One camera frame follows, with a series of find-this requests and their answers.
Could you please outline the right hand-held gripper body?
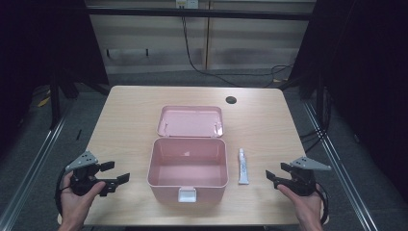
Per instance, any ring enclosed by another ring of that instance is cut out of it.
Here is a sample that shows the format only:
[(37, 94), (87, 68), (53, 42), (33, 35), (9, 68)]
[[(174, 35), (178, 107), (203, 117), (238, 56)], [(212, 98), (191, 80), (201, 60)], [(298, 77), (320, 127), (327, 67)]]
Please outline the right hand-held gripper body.
[(316, 170), (331, 170), (332, 167), (322, 164), (308, 157), (300, 157), (288, 165), (293, 167), (290, 179), (277, 177), (278, 185), (289, 188), (299, 196), (308, 196), (314, 193), (316, 187)]

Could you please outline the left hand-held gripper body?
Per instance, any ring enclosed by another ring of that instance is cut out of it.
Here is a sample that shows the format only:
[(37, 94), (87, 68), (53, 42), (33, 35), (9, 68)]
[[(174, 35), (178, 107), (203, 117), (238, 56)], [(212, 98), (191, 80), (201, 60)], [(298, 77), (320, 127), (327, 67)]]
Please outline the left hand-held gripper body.
[(117, 188), (116, 179), (98, 179), (96, 174), (100, 171), (98, 159), (88, 150), (81, 154), (77, 159), (71, 162), (65, 172), (73, 172), (70, 178), (70, 188), (79, 195), (85, 195), (98, 182), (105, 182), (104, 189), (99, 193), (100, 196), (106, 196), (108, 193), (114, 193)]

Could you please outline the person's left hand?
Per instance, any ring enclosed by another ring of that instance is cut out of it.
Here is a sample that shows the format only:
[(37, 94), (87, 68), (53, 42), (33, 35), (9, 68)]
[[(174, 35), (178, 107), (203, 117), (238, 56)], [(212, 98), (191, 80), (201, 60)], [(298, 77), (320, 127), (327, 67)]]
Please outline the person's left hand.
[(72, 174), (73, 172), (69, 172), (64, 177), (64, 189), (61, 193), (63, 212), (61, 224), (71, 223), (84, 225), (94, 198), (104, 189), (106, 183), (98, 182), (88, 193), (79, 196), (69, 187)]

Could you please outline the person's right hand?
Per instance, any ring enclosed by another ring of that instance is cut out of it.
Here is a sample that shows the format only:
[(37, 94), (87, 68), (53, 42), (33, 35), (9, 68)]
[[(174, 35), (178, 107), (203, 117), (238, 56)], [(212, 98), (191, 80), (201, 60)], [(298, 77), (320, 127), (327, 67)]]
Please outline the person's right hand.
[(278, 185), (277, 189), (294, 205), (295, 215), (299, 221), (299, 230), (323, 229), (320, 222), (322, 202), (316, 192), (308, 196), (299, 196), (283, 185)]

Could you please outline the white ointment tube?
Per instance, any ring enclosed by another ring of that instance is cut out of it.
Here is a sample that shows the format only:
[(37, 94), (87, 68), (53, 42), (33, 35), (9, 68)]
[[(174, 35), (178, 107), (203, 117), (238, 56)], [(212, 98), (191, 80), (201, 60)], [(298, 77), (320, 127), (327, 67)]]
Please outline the white ointment tube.
[(245, 158), (244, 150), (242, 148), (239, 149), (239, 161), (240, 161), (239, 184), (248, 185), (249, 181), (248, 181), (247, 168), (246, 168), (246, 158)]

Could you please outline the pink plastic storage box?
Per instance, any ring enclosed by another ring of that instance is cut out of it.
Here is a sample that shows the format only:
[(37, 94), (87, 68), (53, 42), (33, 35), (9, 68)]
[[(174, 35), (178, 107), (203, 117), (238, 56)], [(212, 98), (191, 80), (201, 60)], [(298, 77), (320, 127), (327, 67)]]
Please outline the pink plastic storage box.
[(217, 203), (229, 182), (222, 110), (216, 106), (162, 107), (147, 183), (169, 203)]

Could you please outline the black metal stand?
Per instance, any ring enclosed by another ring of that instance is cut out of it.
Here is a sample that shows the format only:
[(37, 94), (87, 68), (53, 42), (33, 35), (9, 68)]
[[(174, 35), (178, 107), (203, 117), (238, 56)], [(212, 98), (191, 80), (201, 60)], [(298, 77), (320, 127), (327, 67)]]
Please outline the black metal stand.
[(52, 119), (50, 129), (53, 130), (58, 122), (60, 121), (61, 106), (60, 106), (60, 91), (63, 92), (64, 96), (69, 99), (76, 98), (79, 94), (77, 90), (74, 79), (69, 75), (67, 71), (54, 72), (51, 75), (50, 83), (50, 99), (51, 99), (51, 112)]

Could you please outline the yellow floor tape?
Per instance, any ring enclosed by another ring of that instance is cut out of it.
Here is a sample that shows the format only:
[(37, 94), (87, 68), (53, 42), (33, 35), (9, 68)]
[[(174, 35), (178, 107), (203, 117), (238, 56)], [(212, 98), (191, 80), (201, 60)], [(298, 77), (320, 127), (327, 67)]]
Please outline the yellow floor tape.
[(47, 104), (47, 102), (50, 100), (51, 98), (51, 90), (49, 90), (39, 101), (38, 103), (38, 107), (43, 107)]

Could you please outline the dark curtain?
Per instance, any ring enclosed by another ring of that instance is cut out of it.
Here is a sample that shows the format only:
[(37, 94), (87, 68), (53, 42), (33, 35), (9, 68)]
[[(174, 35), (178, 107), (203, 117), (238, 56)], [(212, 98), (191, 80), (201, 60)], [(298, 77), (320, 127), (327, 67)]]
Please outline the dark curtain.
[(34, 90), (67, 71), (99, 91), (109, 83), (85, 0), (0, 0), (0, 158), (16, 140)]
[(304, 98), (327, 87), (408, 197), (408, 0), (316, 0), (290, 78)]

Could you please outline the black horizontal metal bar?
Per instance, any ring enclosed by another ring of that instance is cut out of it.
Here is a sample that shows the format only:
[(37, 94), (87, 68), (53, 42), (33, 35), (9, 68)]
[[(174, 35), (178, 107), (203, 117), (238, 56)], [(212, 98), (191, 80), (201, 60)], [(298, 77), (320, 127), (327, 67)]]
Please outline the black horizontal metal bar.
[(274, 13), (225, 10), (184, 10), (184, 9), (141, 9), (141, 8), (109, 8), (87, 7), (88, 14), (101, 15), (143, 15), (143, 16), (180, 16), (180, 17), (209, 17), (209, 18), (238, 18), (238, 19), (272, 19), (309, 21), (311, 13)]

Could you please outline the metal floor rail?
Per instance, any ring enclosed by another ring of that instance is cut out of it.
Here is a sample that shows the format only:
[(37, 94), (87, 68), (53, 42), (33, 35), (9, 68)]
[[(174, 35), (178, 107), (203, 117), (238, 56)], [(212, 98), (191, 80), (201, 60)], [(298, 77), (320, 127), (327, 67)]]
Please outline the metal floor rail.
[(38, 175), (42, 170), (50, 152), (52, 151), (60, 133), (64, 128), (67, 116), (70, 114), (72, 106), (68, 105), (64, 110), (61, 118), (57, 121), (53, 129), (51, 129), (43, 144), (41, 145), (36, 158), (26, 171), (26, 174), (19, 184), (16, 193), (8, 203), (4, 213), (0, 217), (0, 231), (12, 231), (13, 226), (29, 196), (32, 187), (38, 179)]
[(330, 160), (331, 166), (336, 172), (339, 181), (344, 189), (344, 192), (348, 200), (350, 201), (350, 204), (357, 218), (359, 219), (363, 229), (365, 231), (379, 231), (377, 225), (373, 220), (370, 210), (368, 209), (361, 195), (358, 193), (354, 183), (352, 182), (348, 172), (346, 171), (338, 151), (334, 147), (334, 144), (332, 143), (327, 133), (322, 131), (322, 127), (318, 122), (317, 111), (314, 109), (310, 101), (304, 102), (303, 105), (309, 119), (311, 120), (314, 126), (314, 129), (318, 133), (319, 140), (322, 144), (322, 147), (328, 159)]

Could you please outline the white wall socket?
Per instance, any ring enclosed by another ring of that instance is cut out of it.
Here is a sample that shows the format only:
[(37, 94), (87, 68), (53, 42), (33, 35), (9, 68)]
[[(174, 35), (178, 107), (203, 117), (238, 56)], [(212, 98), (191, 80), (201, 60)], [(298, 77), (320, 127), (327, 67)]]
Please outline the white wall socket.
[(199, 8), (198, 0), (175, 0), (177, 9), (191, 9), (197, 10)]

